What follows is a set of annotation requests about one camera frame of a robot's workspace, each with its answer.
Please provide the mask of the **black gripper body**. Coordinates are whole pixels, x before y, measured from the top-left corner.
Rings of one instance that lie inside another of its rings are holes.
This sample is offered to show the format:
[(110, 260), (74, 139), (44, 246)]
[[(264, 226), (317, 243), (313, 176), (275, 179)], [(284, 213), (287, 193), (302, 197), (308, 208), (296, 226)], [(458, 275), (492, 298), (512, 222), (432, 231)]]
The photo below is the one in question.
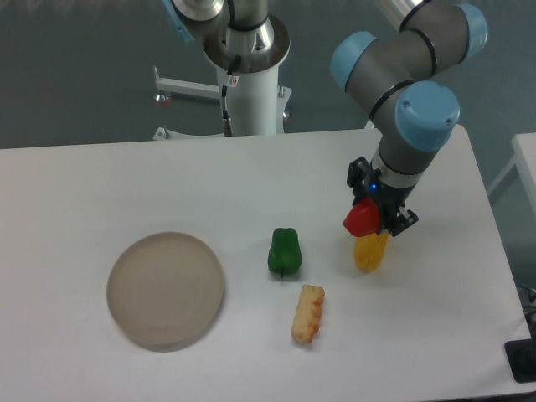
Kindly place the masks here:
[(371, 198), (381, 220), (394, 222), (415, 185), (395, 183), (388, 173), (386, 167), (374, 167), (365, 157), (359, 157), (348, 166), (347, 185), (353, 192), (352, 206)]

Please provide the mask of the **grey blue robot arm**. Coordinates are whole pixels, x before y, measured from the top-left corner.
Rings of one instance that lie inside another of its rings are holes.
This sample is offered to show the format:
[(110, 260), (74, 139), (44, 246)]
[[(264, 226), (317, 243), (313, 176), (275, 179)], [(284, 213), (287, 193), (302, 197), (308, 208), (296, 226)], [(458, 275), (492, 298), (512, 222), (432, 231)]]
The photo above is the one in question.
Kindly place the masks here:
[[(216, 97), (227, 137), (273, 135), (278, 69), (290, 50), (284, 23), (265, 1), (166, 1), (175, 30), (201, 38), (217, 72)], [(460, 115), (454, 93), (435, 75), (486, 45), (482, 12), (467, 3), (381, 1), (397, 29), (389, 42), (371, 33), (346, 37), (334, 50), (330, 71), (381, 133), (371, 159), (348, 168), (353, 206), (343, 224), (355, 237), (399, 235), (417, 221), (405, 202)]]

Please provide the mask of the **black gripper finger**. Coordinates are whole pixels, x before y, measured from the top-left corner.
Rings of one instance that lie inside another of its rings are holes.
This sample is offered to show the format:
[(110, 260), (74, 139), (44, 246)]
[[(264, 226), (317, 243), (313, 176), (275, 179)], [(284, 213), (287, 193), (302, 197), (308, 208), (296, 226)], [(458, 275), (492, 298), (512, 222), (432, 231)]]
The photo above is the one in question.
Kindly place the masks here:
[(418, 215), (410, 209), (399, 208), (399, 210), (389, 217), (385, 228), (392, 237), (396, 237), (416, 224), (419, 221)]

